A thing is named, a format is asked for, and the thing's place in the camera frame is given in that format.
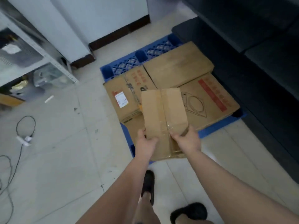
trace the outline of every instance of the red stripe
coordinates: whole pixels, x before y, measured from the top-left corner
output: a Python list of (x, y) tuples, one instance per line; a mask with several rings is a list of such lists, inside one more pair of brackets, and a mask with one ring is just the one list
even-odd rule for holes
[(218, 108), (224, 112), (227, 110), (226, 106), (220, 101), (220, 99), (214, 94), (211, 88), (205, 83), (203, 79), (200, 79), (198, 83), (202, 86), (202, 88), (207, 92), (207, 94), (212, 98)]

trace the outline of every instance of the forearm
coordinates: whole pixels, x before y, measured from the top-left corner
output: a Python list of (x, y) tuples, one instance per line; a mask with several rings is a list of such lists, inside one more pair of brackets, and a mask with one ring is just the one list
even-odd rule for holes
[(147, 167), (147, 160), (134, 158), (77, 224), (131, 224)]
[(225, 223), (299, 223), (297, 215), (248, 186), (200, 151), (186, 154)]

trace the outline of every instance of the person's left hand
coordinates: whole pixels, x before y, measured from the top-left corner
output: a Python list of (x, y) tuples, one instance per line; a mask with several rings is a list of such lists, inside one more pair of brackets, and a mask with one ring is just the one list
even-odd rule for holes
[(159, 139), (157, 137), (146, 139), (144, 136), (144, 130), (138, 130), (135, 146), (135, 157), (137, 159), (149, 162), (156, 149), (156, 144), (158, 141)]

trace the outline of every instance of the person's right hand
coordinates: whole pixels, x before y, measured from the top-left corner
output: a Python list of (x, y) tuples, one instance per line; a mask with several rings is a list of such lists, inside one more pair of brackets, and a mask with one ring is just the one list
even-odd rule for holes
[(178, 133), (170, 132), (173, 139), (176, 140), (178, 146), (185, 154), (193, 151), (201, 151), (200, 138), (198, 132), (192, 125), (189, 125), (189, 131), (185, 136), (180, 136)]

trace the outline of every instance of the printed line drawing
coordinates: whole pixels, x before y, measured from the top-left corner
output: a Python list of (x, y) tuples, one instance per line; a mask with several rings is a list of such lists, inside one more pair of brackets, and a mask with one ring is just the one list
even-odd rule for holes
[(203, 99), (187, 92), (182, 92), (182, 99), (187, 112), (204, 118), (207, 117)]

